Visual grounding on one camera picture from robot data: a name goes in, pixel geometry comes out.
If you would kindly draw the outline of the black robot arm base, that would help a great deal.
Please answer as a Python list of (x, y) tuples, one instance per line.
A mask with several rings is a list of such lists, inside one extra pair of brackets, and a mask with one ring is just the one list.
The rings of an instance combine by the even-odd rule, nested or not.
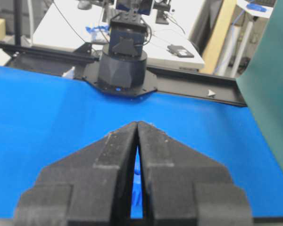
[(99, 91), (137, 97), (157, 91), (157, 76), (147, 70), (143, 50), (147, 24), (134, 10), (121, 11), (110, 20), (110, 41), (99, 61), (88, 64), (83, 80)]

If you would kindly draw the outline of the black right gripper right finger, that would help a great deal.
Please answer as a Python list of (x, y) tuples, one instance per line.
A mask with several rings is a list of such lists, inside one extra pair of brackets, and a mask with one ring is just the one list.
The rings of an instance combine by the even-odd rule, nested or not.
[(251, 207), (226, 166), (138, 122), (144, 203), (152, 226), (251, 226)]

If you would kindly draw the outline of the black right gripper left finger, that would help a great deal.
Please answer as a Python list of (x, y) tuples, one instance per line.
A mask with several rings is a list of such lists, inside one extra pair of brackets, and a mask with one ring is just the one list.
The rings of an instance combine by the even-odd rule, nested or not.
[(20, 197), (16, 226), (118, 226), (130, 215), (137, 122), (44, 167)]

